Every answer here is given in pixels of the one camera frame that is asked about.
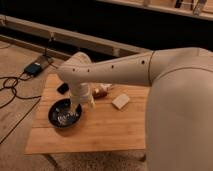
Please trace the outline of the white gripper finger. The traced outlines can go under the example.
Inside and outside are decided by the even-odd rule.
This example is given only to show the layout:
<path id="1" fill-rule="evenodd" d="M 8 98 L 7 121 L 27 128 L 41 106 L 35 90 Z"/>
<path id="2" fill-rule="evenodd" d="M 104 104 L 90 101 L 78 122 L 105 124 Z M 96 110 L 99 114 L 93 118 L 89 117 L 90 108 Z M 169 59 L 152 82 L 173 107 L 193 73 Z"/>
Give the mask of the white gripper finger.
<path id="1" fill-rule="evenodd" d="M 88 110 L 92 111 L 94 108 L 95 108 L 95 101 L 92 98 L 92 99 L 88 100 Z"/>
<path id="2" fill-rule="evenodd" d="M 71 111 L 71 113 L 75 113 L 77 107 L 78 107 L 78 104 L 75 101 L 73 102 L 73 101 L 70 100 L 70 111 Z"/>

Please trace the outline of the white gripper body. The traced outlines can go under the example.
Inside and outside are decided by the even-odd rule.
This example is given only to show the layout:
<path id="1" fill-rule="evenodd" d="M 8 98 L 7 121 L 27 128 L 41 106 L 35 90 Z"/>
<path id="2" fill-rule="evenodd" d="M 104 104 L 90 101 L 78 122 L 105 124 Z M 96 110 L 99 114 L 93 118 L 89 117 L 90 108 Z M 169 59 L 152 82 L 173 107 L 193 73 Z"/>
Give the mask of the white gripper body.
<path id="1" fill-rule="evenodd" d="M 91 87 L 88 83 L 69 85 L 71 101 L 75 104 L 88 103 L 91 99 Z"/>

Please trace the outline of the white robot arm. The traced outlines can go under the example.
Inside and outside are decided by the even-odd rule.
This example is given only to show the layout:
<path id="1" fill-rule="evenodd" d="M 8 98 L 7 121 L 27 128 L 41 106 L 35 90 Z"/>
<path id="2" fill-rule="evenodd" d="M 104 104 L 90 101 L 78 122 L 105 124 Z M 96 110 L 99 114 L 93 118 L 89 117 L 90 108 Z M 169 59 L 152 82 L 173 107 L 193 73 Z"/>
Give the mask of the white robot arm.
<path id="1" fill-rule="evenodd" d="M 147 86 L 147 171 L 213 171 L 213 52 L 186 47 L 102 62 L 77 52 L 58 69 L 76 104 L 91 83 Z"/>

